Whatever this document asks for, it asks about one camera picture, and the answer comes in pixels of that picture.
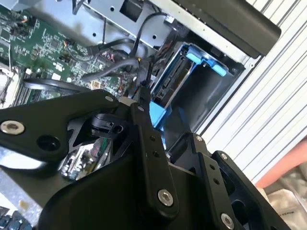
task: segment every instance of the blue plastic tab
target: blue plastic tab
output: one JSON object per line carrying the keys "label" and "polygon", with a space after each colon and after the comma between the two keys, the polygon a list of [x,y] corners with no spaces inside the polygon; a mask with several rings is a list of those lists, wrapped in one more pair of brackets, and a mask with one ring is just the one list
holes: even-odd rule
{"label": "blue plastic tab", "polygon": [[196,63],[197,65],[200,65],[202,63],[202,56],[200,54],[200,51],[198,51],[196,48],[190,46],[189,50],[187,52],[187,58]]}
{"label": "blue plastic tab", "polygon": [[149,103],[149,115],[150,115],[150,119],[152,121],[153,127],[156,127],[159,124],[159,122],[161,121],[165,113],[166,113],[166,110],[162,108],[161,106],[157,105],[154,102]]}
{"label": "blue plastic tab", "polygon": [[216,62],[215,60],[213,59],[205,60],[204,59],[203,61],[206,62],[215,72],[217,72],[222,77],[227,74],[227,70],[225,70],[225,68],[222,67],[220,64],[218,64],[218,62]]}

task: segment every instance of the black cable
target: black cable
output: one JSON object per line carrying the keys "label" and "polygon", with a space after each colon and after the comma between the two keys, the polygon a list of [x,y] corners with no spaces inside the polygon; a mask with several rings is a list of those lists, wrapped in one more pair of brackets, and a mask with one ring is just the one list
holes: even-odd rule
{"label": "black cable", "polygon": [[106,17],[104,18],[104,31],[102,35],[102,44],[105,44],[106,41]]}
{"label": "black cable", "polygon": [[80,0],[78,4],[76,4],[76,0],[72,0],[72,14],[73,15],[77,15],[79,9],[81,8],[84,2],[85,0]]}
{"label": "black cable", "polygon": [[95,57],[97,56],[97,55],[91,56],[91,57],[90,57],[89,59],[87,59],[87,60],[79,59],[79,58],[77,58],[77,57],[72,53],[72,51],[70,50],[70,48],[69,48],[68,45],[64,45],[64,46],[66,47],[66,50],[67,50],[67,52],[69,53],[70,57],[71,57],[72,59],[74,59],[75,61],[79,61],[79,62],[89,62],[89,61],[93,61],[93,60],[95,59]]}
{"label": "black cable", "polygon": [[152,19],[153,17],[155,16],[167,16],[167,13],[162,13],[162,12],[157,12],[157,13],[153,13],[149,16],[147,16],[147,18],[145,18],[144,22],[142,23],[139,31],[138,31],[138,34],[136,36],[136,39],[135,39],[135,42],[134,42],[134,45],[133,45],[133,48],[129,54],[130,57],[135,57],[136,55],[136,52],[138,51],[138,47],[139,47],[139,43],[140,43],[140,39],[141,39],[141,34],[142,34],[142,30],[145,26],[145,24],[150,20]]}
{"label": "black cable", "polygon": [[110,67],[108,68],[105,68],[103,71],[101,72],[97,72],[97,73],[87,73],[87,74],[84,74],[82,76],[82,80],[83,81],[92,81],[92,80],[95,80],[95,79],[98,79],[98,78],[102,78],[102,77],[108,77],[107,75],[121,67],[124,67],[124,66],[135,66],[135,67],[138,67],[139,66],[139,61],[137,58],[135,57],[131,57],[131,58],[128,58],[128,59],[125,59],[125,60],[121,60],[117,63],[114,63],[113,65],[111,65]]}
{"label": "black cable", "polygon": [[125,44],[125,43],[134,44],[134,41],[130,38],[118,39],[118,40],[115,40],[113,42],[109,42],[109,43],[106,43],[106,44],[99,44],[99,50],[103,51],[105,49],[112,48],[113,46],[117,46],[117,45],[121,45],[121,44]]}
{"label": "black cable", "polygon": [[124,43],[132,43],[134,44],[134,41],[132,39],[129,38],[123,38],[123,39],[119,39],[119,40],[115,40],[113,42],[109,42],[107,44],[98,44],[95,46],[88,46],[86,47],[87,53],[89,56],[94,56],[96,54],[101,53],[102,51],[112,48],[113,46],[117,46],[117,45],[121,45]]}
{"label": "black cable", "polygon": [[53,79],[23,79],[23,86],[32,90],[48,90],[60,93],[77,93],[90,91],[90,89],[82,86]]}

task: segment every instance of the electronic component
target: electronic component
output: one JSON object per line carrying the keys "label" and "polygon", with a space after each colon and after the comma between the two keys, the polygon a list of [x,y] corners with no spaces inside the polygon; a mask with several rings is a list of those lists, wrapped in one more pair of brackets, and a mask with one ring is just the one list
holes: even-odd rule
{"label": "electronic component", "polygon": [[50,45],[51,47],[57,49],[59,47],[59,41],[52,39]]}
{"label": "electronic component", "polygon": [[65,63],[69,63],[71,61],[71,58],[68,55],[61,55],[59,56],[59,60]]}
{"label": "electronic component", "polygon": [[6,30],[1,30],[1,34],[0,34],[1,38],[4,39],[5,41],[9,41],[10,40],[10,32],[6,31]]}
{"label": "electronic component", "polygon": [[84,71],[87,71],[89,66],[90,66],[90,64],[88,64],[87,62],[84,62],[84,63],[81,64],[81,69],[83,69]]}

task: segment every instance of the wire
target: wire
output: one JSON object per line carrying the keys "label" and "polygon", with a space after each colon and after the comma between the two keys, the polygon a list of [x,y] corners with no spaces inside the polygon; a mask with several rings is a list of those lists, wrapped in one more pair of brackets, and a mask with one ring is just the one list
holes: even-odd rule
{"label": "wire", "polygon": [[4,86],[3,90],[0,92],[0,104],[5,103],[6,93],[7,93],[7,90],[9,88],[9,86],[10,86],[10,83],[13,81],[13,77],[14,76],[12,76],[11,78],[8,77],[9,79],[5,83],[5,86]]}
{"label": "wire", "polygon": [[79,61],[79,62],[89,62],[89,61],[93,61],[93,60],[97,57],[97,55],[94,55],[94,56],[90,57],[88,60],[82,60],[82,59],[79,59],[79,58],[75,57],[75,55],[74,55],[74,54],[72,53],[72,51],[70,50],[70,48],[69,48],[69,46],[68,46],[68,44],[67,44],[66,41],[64,41],[64,46],[65,46],[67,52],[69,53],[69,55],[71,56],[71,58],[74,59],[75,61]]}
{"label": "wire", "polygon": [[12,21],[10,19],[4,19],[4,18],[0,18],[0,21],[3,21],[5,23],[26,23],[28,21],[28,19],[22,19],[22,20],[15,20],[15,21]]}
{"label": "wire", "polygon": [[90,89],[82,86],[53,79],[23,79],[23,86],[32,90],[48,90],[60,93],[77,93],[90,91]]}
{"label": "wire", "polygon": [[121,44],[124,44],[124,43],[134,44],[134,41],[130,38],[122,38],[122,39],[118,39],[118,40],[115,40],[113,42],[109,42],[109,43],[106,43],[106,44],[99,44],[98,47],[99,47],[100,51],[103,51],[105,49],[109,49],[113,46],[121,45]]}
{"label": "wire", "polygon": [[142,30],[145,26],[145,24],[150,20],[152,19],[153,17],[155,16],[167,16],[166,13],[162,13],[162,12],[157,12],[157,13],[153,13],[149,16],[147,16],[147,18],[145,18],[144,22],[142,23],[139,31],[138,31],[138,34],[136,36],[136,39],[134,41],[134,45],[133,45],[133,48],[129,54],[130,57],[135,57],[136,56],[136,52],[138,51],[138,47],[139,47],[139,43],[140,43],[140,39],[141,39],[141,34],[142,34]]}
{"label": "wire", "polygon": [[73,15],[77,15],[79,9],[81,8],[84,2],[85,0],[80,0],[78,4],[76,4],[76,0],[72,0],[72,14]]}
{"label": "wire", "polygon": [[121,67],[124,67],[124,66],[135,66],[135,67],[138,67],[139,66],[139,61],[137,58],[135,57],[131,57],[131,58],[128,58],[128,59],[125,59],[125,60],[121,60],[117,63],[114,63],[112,66],[108,67],[108,68],[105,68],[103,71],[101,72],[97,72],[97,73],[87,73],[87,74],[84,74],[82,76],[82,80],[83,81],[92,81],[92,80],[95,80],[95,79],[98,79],[98,78],[102,78],[102,77],[109,77],[107,76],[109,73],[121,68]]}
{"label": "wire", "polygon": [[104,31],[102,35],[102,44],[105,44],[106,41],[106,17],[104,18]]}

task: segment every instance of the black metal bracket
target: black metal bracket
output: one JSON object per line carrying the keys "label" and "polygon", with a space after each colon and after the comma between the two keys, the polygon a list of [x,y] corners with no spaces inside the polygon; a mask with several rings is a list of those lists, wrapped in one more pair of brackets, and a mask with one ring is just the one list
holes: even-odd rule
{"label": "black metal bracket", "polygon": [[69,126],[70,121],[80,117],[85,121],[97,113],[112,113],[117,107],[118,101],[110,93],[96,90],[2,110],[0,123],[17,121],[24,126],[24,132],[19,135],[0,132],[0,146],[6,149],[6,156],[0,155],[0,165],[14,168],[1,160],[9,155],[33,159],[33,168],[60,161],[69,152],[67,128],[73,133],[80,127],[79,123]]}
{"label": "black metal bracket", "polygon": [[[40,204],[46,204],[40,228],[95,229],[101,226],[96,220],[103,219],[108,229],[288,229],[232,161],[208,152],[180,110],[165,125],[173,164],[169,163],[161,134],[151,124],[150,90],[141,86],[133,99],[120,103],[105,91],[94,91],[0,111],[1,122],[15,120],[25,127],[18,135],[0,133],[0,165],[34,169],[12,160],[5,164],[3,159],[15,153],[18,159],[38,162],[35,168],[45,165],[44,170],[54,173],[52,182],[58,181],[57,163],[69,151],[99,137],[113,140],[108,165],[68,186],[60,183],[59,191],[44,193],[49,197],[40,198]],[[53,138],[43,139],[42,145],[41,137]],[[5,171],[23,186],[29,181],[32,193],[50,186],[48,174],[37,180],[25,171]],[[236,204],[241,196],[247,218]],[[271,212],[273,218],[267,218]]]}

